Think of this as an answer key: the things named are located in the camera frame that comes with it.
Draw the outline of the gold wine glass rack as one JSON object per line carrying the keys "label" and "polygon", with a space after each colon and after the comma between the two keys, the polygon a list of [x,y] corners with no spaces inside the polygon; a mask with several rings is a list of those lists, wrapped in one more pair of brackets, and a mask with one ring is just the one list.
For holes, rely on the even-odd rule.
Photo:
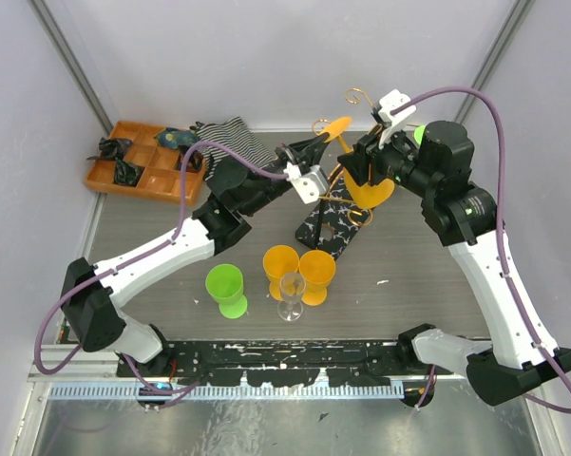
{"label": "gold wine glass rack", "polygon": [[328,177],[330,187],[295,231],[304,246],[339,258],[362,227],[371,224],[373,210],[394,192],[394,183],[383,180],[358,186],[340,164]]}

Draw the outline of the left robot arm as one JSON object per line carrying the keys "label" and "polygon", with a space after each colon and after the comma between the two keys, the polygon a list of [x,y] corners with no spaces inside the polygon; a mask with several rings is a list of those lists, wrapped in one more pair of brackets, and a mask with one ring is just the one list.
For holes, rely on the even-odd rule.
{"label": "left robot arm", "polygon": [[73,330],[78,349],[112,350],[150,376],[166,373],[171,353],[164,336],[124,313],[124,305],[177,270],[236,245],[251,230],[246,219],[290,189],[306,204],[317,202],[328,188],[320,161],[332,138],[321,133],[282,145],[264,164],[219,142],[192,145],[190,153],[214,148],[223,155],[208,181],[211,193],[199,209],[188,214],[181,208],[175,228],[134,250],[97,263],[80,257],[67,266],[56,307]]}

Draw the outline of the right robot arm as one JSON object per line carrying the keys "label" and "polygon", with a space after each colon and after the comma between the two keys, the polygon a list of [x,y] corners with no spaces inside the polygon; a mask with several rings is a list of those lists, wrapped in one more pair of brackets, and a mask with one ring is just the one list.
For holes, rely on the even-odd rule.
{"label": "right robot arm", "polygon": [[463,375],[491,406],[571,371],[571,349],[545,329],[524,287],[509,286],[517,271],[495,199],[470,179],[474,144],[466,129],[432,122],[419,144],[403,131],[381,143],[380,132],[373,128],[337,159],[354,202],[361,206],[363,191],[384,181],[418,196],[425,223],[463,271],[490,334],[473,341],[419,325],[398,336],[401,369],[417,374],[433,365]]}

